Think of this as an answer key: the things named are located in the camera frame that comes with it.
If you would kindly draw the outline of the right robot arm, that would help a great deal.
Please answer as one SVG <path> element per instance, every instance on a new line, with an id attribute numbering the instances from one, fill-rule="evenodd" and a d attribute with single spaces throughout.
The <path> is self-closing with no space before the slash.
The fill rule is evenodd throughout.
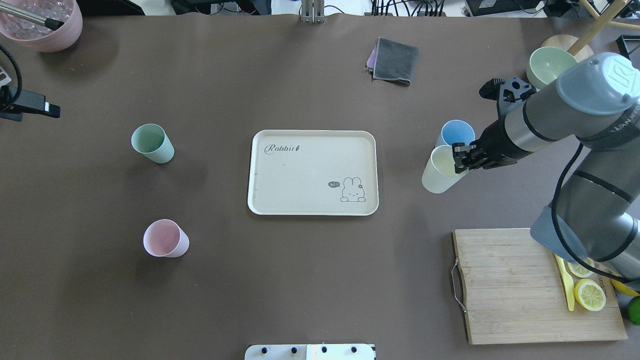
<path id="1" fill-rule="evenodd" d="M 499 117 L 479 139 L 455 143 L 455 172 L 510 166 L 574 136 L 587 154 L 567 164 L 531 237 L 569 262 L 590 258 L 639 289 L 639 221 L 627 213 L 639 196 L 639 71 L 626 57 L 602 52 L 527 94 L 519 78 L 480 90 Z"/>

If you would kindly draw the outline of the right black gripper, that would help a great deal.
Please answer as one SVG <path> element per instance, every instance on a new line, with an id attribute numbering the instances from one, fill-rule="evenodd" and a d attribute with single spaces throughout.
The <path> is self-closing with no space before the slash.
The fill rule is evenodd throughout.
<path id="1" fill-rule="evenodd" d="M 510 140 L 505 121 L 501 119 L 487 126 L 471 144 L 455 142 L 451 148 L 456 174 L 470 169 L 511 166 L 518 162 L 518 147 Z"/>

